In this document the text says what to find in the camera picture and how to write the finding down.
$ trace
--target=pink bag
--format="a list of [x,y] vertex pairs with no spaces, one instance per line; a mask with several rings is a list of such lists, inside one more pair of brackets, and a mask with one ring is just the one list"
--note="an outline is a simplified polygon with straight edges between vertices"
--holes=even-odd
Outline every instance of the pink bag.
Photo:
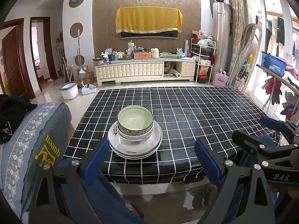
[[225,87],[227,80],[228,80],[227,75],[217,72],[215,74],[214,80],[212,81],[212,84],[217,87]]

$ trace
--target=plate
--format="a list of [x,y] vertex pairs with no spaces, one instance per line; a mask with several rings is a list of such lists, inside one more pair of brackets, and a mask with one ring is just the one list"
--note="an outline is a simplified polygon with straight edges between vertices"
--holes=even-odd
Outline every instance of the plate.
[[142,159],[153,154],[161,145],[162,129],[154,121],[154,131],[151,136],[140,143],[132,144],[123,139],[117,131],[117,122],[115,122],[108,132],[110,147],[119,156],[127,159]]

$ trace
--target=black and white checkered tablecloth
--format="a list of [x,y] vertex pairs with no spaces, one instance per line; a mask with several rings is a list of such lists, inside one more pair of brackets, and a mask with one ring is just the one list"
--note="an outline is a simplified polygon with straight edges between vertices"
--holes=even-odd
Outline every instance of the black and white checkered tablecloth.
[[194,182],[204,176],[195,155],[195,139],[210,144],[223,158],[234,158],[242,149],[232,141],[234,130],[268,134],[279,142],[277,133],[260,126],[265,114],[233,87],[151,87],[101,90],[92,100],[65,151],[64,159],[82,158],[117,121],[128,105],[150,110],[163,131],[160,148],[142,160],[127,160],[110,151],[102,168],[111,182],[156,184]]

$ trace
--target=metal screw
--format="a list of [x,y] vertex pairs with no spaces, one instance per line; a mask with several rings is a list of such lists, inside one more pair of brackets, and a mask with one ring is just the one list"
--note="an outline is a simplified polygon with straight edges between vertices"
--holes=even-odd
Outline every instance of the metal screw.
[[258,165],[258,164],[255,164],[255,169],[256,169],[256,170],[260,170],[260,169],[261,169],[261,166]]
[[226,160],[225,165],[232,166],[234,163],[232,160]]
[[72,165],[73,165],[73,166],[77,166],[77,165],[79,165],[79,161],[78,161],[78,160],[74,160],[74,161],[72,161]]
[[269,166],[269,163],[268,163],[267,161],[263,161],[263,162],[262,162],[262,165],[263,165],[264,167],[268,167],[268,166]]
[[44,166],[43,166],[43,169],[44,170],[48,170],[50,168],[50,165],[49,164],[45,164]]

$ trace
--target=patterned wall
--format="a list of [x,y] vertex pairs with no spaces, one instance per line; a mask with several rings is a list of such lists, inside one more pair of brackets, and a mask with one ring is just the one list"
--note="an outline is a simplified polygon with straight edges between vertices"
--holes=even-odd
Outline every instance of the patterned wall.
[[184,48],[185,40],[191,40],[192,30],[201,28],[200,0],[93,0],[92,29],[95,56],[98,57],[106,48],[125,51],[130,39],[120,39],[115,32],[115,14],[120,7],[160,6],[177,8],[183,14],[183,29],[178,39],[169,38],[134,38],[137,47],[159,48],[159,51],[176,52]]

